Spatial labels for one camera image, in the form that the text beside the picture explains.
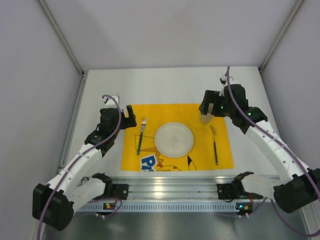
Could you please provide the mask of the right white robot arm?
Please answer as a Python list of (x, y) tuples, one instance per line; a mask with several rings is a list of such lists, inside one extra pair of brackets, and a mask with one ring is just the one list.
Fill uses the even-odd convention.
[(276, 170), (279, 180), (247, 171), (233, 179), (241, 194), (257, 194), (292, 213), (320, 199), (320, 170), (311, 169), (276, 134), (263, 111), (249, 105), (245, 88), (225, 74), (222, 90), (206, 90), (199, 106), (201, 115), (229, 118), (250, 139)]

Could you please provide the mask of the knife with green handle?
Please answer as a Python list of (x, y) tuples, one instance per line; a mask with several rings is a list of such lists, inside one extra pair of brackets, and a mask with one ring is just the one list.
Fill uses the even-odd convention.
[(210, 125), (210, 129), (213, 135), (213, 154), (214, 154), (215, 165), (218, 166), (219, 160), (218, 160), (217, 145), (216, 145), (216, 131), (212, 125)]

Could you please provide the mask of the beige cup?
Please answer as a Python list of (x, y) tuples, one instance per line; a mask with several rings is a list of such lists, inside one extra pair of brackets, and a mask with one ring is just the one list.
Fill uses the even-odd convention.
[(200, 114), (200, 121), (202, 124), (209, 124), (212, 119), (213, 119), (213, 115), (212, 115), (212, 110), (213, 110), (213, 106), (214, 104), (213, 103), (210, 103), (208, 105), (208, 111), (207, 111), (207, 114)]

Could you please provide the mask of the cream round plate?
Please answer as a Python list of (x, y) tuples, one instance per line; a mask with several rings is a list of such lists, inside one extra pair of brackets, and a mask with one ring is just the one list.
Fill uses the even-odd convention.
[(156, 131), (154, 145), (163, 156), (177, 159), (191, 151), (194, 135), (186, 125), (180, 122), (168, 122)]

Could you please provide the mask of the fork with green handle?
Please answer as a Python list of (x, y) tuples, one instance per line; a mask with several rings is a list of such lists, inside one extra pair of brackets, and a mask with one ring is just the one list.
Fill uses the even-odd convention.
[(144, 134), (146, 126), (147, 126), (147, 118), (143, 117), (141, 120), (141, 130), (140, 130), (139, 141), (138, 141), (137, 152), (136, 152), (137, 155), (139, 155), (141, 152), (143, 134)]

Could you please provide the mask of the yellow Pikachu placemat cloth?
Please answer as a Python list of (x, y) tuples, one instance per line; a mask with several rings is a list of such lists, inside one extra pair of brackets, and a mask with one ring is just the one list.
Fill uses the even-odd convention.
[[(232, 151), (224, 118), (213, 117), (209, 124), (200, 121), (197, 103), (180, 104), (134, 104), (137, 126), (124, 132), (121, 170), (132, 172), (194, 172), (234, 168)], [(147, 119), (140, 154), (137, 155), (142, 118)], [(155, 147), (155, 134), (166, 123), (178, 122), (186, 125), (194, 137), (190, 152), (179, 158), (165, 157)], [(213, 134), (218, 165), (215, 163)]]

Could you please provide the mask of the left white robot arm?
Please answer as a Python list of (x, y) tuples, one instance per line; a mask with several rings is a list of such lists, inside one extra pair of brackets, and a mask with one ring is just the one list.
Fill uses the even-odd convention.
[(88, 171), (103, 160), (114, 146), (121, 130), (137, 126), (131, 105), (124, 112), (117, 94), (101, 97), (100, 121), (84, 140), (74, 158), (46, 184), (39, 183), (32, 193), (32, 216), (42, 224), (62, 231), (77, 210), (95, 198), (109, 198), (113, 194), (113, 180), (105, 173), (95, 173), (81, 184)]

